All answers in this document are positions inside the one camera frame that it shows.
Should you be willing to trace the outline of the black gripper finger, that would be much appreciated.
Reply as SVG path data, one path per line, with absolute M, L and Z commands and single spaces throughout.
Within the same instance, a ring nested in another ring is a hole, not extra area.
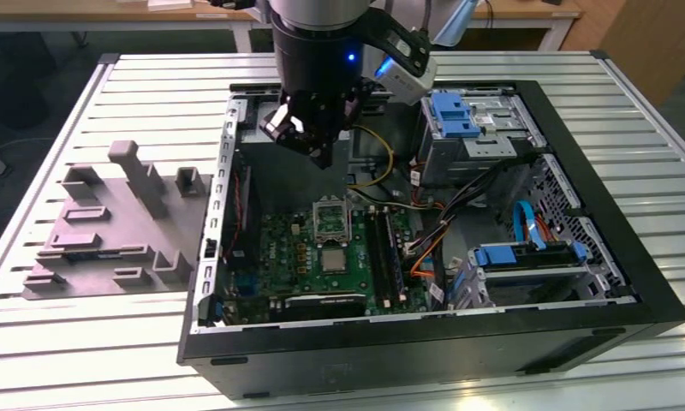
M 326 105 L 323 115 L 323 169 L 332 166 L 334 146 L 342 131 L 351 129 L 376 88 L 374 80 L 359 80 L 350 91 Z
M 282 92 L 279 107 L 259 121 L 259 129 L 279 146 L 307 156 L 322 170 L 328 168 L 327 104 L 314 94 Z

